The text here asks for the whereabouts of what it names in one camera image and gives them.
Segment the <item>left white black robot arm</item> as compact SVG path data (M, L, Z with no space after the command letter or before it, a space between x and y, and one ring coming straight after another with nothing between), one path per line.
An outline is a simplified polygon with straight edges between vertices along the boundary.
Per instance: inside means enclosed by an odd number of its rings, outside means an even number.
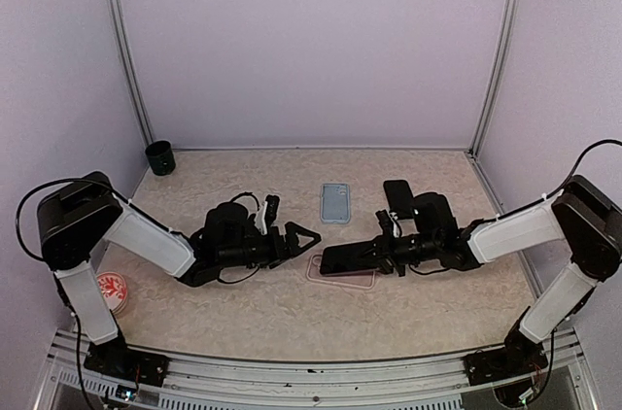
M236 195L209 210L192 235L176 231L116 191L99 171L52 183L37 206L41 257L53 273L99 361L118 376L136 365L106 304L90 262L101 242L119 246L198 288L221 283L228 268L274 269L317 246L322 237L295 222L275 225L280 199L267 195L251 213Z

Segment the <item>clear pink phone case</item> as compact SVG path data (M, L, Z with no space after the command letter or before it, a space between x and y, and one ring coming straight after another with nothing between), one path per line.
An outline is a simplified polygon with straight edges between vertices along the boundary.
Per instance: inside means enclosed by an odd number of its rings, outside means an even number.
M375 285L374 272L324 276L320 273L321 260L322 257L320 255L313 255L309 259L306 279L311 283L354 290L371 290Z

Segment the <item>large black smartphone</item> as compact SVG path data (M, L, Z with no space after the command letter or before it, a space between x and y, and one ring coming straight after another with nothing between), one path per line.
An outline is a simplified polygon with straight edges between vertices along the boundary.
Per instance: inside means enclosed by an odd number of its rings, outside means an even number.
M399 220L412 220L413 193L409 183L404 180L387 180L383 183L383 189L388 201L391 213Z

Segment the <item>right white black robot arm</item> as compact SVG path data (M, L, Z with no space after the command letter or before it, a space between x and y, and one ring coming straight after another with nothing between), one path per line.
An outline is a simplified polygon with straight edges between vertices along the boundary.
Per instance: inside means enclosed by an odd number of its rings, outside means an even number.
M569 263L513 325L502 348L483 358L508 375L535 365L542 341L621 264L621 211L580 175L537 202L466 227L458 227L447 198L437 192L412 197L409 209L415 234L396 237L393 219L381 211L377 218L382 234L369 242L326 249L324 272L376 270L403 275L406 268L428 260L438 260L446 270L468 271L550 241L569 245Z

